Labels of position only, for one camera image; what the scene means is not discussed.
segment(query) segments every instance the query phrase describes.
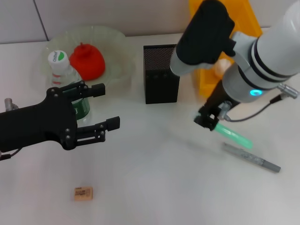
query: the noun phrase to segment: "gray marker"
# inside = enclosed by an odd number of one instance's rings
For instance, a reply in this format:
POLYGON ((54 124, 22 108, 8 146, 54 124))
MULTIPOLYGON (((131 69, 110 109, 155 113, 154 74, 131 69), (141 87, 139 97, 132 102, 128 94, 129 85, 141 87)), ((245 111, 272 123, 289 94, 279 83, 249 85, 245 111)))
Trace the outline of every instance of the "gray marker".
POLYGON ((255 163, 257 165, 260 165, 262 167, 265 167, 269 170, 272 170, 274 172, 279 172, 281 167, 279 167, 278 165, 272 164, 270 162, 268 162, 267 160, 260 158, 258 156, 255 156, 249 152, 244 151, 243 149, 238 149, 230 144, 227 143, 223 143, 223 149, 236 155, 239 156, 249 162, 255 163))

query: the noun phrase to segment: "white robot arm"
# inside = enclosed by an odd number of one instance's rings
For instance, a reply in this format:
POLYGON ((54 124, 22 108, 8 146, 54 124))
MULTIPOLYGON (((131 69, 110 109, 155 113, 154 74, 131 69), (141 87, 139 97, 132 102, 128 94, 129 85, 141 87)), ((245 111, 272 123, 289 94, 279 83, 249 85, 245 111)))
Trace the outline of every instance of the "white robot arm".
POLYGON ((210 130, 219 120, 231 121, 226 115, 231 108, 253 102, 271 89, 279 88, 283 94, 270 104, 298 96, 298 91, 282 83, 300 72, 300 1, 259 38, 236 32, 230 39, 233 28, 225 6, 217 0, 205 0, 171 58, 170 67, 176 75, 210 68, 222 51, 235 60, 195 119, 210 130))

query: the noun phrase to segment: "small brown box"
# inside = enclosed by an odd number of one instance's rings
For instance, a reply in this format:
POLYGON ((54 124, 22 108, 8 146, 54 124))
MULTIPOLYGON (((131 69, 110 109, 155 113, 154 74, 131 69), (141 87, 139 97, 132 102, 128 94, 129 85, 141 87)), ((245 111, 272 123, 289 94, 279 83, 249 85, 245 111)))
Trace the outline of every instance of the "small brown box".
POLYGON ((93 187, 77 187, 74 190, 75 201, 87 201, 93 199, 93 187))

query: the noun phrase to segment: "blue indicator light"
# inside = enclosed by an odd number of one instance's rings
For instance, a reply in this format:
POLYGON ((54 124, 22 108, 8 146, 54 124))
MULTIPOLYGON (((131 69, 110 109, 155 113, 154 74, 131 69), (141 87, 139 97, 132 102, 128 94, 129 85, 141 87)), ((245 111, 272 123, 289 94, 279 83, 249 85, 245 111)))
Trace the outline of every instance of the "blue indicator light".
POLYGON ((251 91, 250 91, 250 95, 252 95, 252 96, 259 96, 259 95, 261 95, 262 93, 263 93, 262 90, 251 90, 251 91))

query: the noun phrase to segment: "red toy fruit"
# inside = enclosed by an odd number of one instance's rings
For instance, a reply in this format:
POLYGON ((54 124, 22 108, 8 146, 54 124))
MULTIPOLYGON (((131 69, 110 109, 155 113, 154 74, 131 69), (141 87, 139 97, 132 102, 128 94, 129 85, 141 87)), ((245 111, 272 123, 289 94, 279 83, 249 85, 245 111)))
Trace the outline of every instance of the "red toy fruit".
POLYGON ((90 44, 80 43, 71 54, 70 64, 84 81, 99 78, 105 71, 105 62, 101 52, 90 44))

